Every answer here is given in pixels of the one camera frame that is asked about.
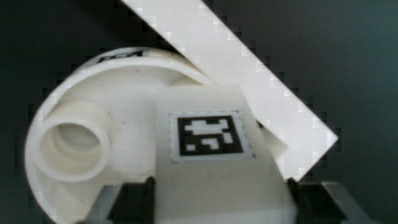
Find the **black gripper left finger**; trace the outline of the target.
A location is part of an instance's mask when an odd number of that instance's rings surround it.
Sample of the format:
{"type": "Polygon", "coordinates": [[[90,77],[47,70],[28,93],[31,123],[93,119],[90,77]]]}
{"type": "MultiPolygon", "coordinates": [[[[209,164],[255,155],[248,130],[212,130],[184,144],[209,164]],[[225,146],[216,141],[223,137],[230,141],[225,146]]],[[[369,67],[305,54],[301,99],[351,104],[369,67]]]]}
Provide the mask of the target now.
{"type": "Polygon", "coordinates": [[[106,219],[111,224],[154,224],[154,178],[124,183],[106,219]]]}

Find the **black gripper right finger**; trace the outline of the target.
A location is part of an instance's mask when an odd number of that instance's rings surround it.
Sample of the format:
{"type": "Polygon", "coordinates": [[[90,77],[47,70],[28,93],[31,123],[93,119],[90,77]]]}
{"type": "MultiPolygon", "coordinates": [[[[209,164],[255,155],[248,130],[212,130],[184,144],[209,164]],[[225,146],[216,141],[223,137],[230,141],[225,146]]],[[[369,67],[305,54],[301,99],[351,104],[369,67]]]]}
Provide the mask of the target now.
{"type": "Polygon", "coordinates": [[[296,224],[342,224],[346,214],[331,192],[333,182],[301,183],[292,178],[285,181],[296,205],[296,224]]]}

